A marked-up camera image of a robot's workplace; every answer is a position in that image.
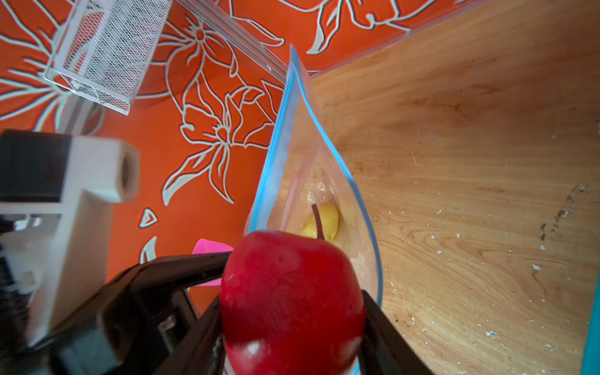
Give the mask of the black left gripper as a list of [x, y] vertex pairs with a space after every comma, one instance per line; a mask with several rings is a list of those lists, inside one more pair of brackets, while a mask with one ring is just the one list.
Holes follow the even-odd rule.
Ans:
[[2, 373], [153, 374], [203, 315], [188, 289], [221, 277], [228, 252], [106, 279], [113, 208], [139, 184], [126, 142], [2, 132]]

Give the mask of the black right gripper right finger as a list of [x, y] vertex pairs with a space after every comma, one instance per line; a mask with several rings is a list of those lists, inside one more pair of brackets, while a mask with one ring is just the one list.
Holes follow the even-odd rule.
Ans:
[[432, 375], [433, 372], [394, 328], [367, 291], [362, 290], [367, 319], [358, 358], [361, 374]]

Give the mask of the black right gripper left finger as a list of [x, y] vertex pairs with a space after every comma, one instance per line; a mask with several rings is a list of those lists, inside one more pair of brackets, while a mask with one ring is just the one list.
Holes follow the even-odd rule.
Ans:
[[223, 373], [224, 363], [220, 296], [217, 296], [153, 374], [219, 375]]

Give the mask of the dark red apple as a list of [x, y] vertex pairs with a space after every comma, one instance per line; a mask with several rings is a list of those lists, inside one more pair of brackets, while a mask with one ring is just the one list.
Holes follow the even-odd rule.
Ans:
[[348, 256], [323, 238], [254, 231], [223, 272], [220, 314], [236, 374], [343, 374], [363, 340], [366, 307]]

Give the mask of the yellow potato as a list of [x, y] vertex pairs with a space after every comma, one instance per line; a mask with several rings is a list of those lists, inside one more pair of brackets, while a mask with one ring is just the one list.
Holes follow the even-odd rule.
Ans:
[[[319, 211], [323, 238], [327, 242], [334, 242], [338, 234], [339, 211], [335, 204], [325, 202], [317, 205]], [[301, 235], [308, 238], [317, 238], [317, 221], [314, 212], [311, 212], [302, 225]]]

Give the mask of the clear zip top bag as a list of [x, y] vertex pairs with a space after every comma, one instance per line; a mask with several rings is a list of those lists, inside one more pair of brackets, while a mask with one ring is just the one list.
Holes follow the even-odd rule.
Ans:
[[321, 124], [309, 74], [292, 50], [246, 235], [301, 235], [313, 206], [321, 203], [337, 206], [339, 227], [332, 244], [348, 256], [361, 290], [380, 306], [383, 268], [373, 224], [352, 173]]

